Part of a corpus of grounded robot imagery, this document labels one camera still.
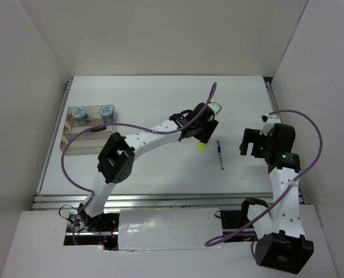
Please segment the yellow highlighter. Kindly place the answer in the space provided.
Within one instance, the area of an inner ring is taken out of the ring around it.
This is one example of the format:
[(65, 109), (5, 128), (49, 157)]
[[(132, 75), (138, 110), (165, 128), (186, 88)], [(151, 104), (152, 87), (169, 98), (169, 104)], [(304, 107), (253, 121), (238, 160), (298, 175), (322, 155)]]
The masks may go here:
[(200, 142), (198, 148), (199, 148), (201, 151), (205, 150), (205, 148), (206, 148), (205, 143)]

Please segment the blue pen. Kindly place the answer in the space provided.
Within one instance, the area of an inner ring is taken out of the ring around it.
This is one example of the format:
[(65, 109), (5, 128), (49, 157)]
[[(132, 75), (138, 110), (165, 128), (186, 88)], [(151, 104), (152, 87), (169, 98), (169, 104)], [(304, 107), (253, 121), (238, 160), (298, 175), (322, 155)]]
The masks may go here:
[(221, 170), (224, 170), (223, 161), (222, 161), (222, 154), (221, 154), (221, 143), (219, 140), (216, 140), (216, 143), (217, 143), (217, 151), (218, 151)]

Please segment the blue jar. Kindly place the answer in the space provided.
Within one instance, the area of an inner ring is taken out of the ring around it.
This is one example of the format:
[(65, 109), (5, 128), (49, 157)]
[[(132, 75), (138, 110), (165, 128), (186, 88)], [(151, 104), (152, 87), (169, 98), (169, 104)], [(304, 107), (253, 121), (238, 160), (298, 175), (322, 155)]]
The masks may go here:
[(102, 119), (113, 119), (114, 118), (114, 107), (112, 105), (104, 105), (100, 107), (99, 114)]
[(72, 117), (75, 119), (75, 120), (85, 120), (85, 119), (88, 119), (89, 116), (85, 110), (84, 107), (75, 107), (73, 110), (72, 110)]

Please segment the purple highlighter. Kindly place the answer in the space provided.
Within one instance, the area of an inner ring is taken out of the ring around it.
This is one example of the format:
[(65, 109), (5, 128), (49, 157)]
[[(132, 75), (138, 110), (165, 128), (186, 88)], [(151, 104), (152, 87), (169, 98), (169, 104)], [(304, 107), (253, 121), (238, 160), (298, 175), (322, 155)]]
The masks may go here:
[(107, 129), (106, 126), (91, 127), (86, 131), (86, 133), (97, 133), (97, 132), (101, 132), (101, 131), (106, 130), (106, 129)]

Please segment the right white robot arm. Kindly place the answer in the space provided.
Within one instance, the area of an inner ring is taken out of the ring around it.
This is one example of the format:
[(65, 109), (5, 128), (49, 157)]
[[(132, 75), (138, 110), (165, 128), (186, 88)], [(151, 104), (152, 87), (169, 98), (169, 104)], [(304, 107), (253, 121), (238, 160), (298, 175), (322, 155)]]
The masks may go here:
[(306, 238), (299, 211), (300, 158), (293, 153), (295, 129), (275, 123), (265, 130), (245, 129), (241, 155), (252, 145), (251, 156), (263, 158), (273, 189), (274, 208), (256, 198), (247, 198), (239, 220), (254, 227), (257, 235), (256, 264), (297, 275), (314, 253), (314, 244)]

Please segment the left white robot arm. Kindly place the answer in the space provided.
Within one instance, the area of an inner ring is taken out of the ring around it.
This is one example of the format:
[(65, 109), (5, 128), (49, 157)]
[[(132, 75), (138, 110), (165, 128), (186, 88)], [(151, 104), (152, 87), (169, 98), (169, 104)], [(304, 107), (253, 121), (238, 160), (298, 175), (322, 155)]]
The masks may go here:
[(98, 156), (98, 174), (92, 186), (93, 193), (78, 207), (80, 224), (88, 231), (96, 230), (102, 220), (105, 203), (116, 184), (130, 177), (133, 163), (143, 154), (185, 138), (195, 138), (208, 143), (218, 121), (215, 117), (222, 106), (211, 102), (200, 103), (193, 110), (171, 115), (150, 132), (129, 136), (112, 134)]

